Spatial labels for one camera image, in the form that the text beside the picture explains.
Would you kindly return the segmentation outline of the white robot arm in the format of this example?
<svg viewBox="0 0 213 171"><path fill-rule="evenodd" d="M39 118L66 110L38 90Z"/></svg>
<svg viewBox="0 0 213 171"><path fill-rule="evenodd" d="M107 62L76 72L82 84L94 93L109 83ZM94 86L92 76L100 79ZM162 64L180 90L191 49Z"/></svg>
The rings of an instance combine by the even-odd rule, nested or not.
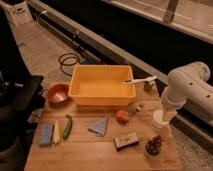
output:
<svg viewBox="0 0 213 171"><path fill-rule="evenodd" d="M210 75L210 68L203 62L193 62L171 70L167 76L168 85L161 95L162 120L170 122L188 99L213 115L213 86L207 83Z"/></svg>

